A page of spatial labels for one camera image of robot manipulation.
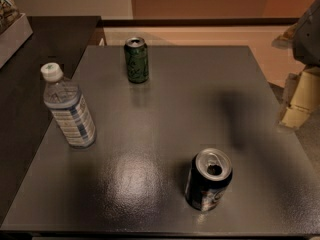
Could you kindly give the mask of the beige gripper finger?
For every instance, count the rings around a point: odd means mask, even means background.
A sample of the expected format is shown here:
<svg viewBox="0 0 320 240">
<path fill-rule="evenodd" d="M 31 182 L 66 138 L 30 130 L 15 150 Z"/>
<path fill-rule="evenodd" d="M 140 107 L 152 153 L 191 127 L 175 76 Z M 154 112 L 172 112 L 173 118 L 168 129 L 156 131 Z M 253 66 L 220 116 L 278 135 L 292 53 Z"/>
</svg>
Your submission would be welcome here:
<svg viewBox="0 0 320 240">
<path fill-rule="evenodd" d="M 282 34 L 272 41 L 272 46 L 278 49 L 289 49 L 292 47 L 293 38 L 297 29 L 297 23 L 291 25 Z"/>
<path fill-rule="evenodd" d="M 286 79 L 279 124 L 299 129 L 320 106 L 320 68 L 305 67 L 299 74 Z"/>
</svg>

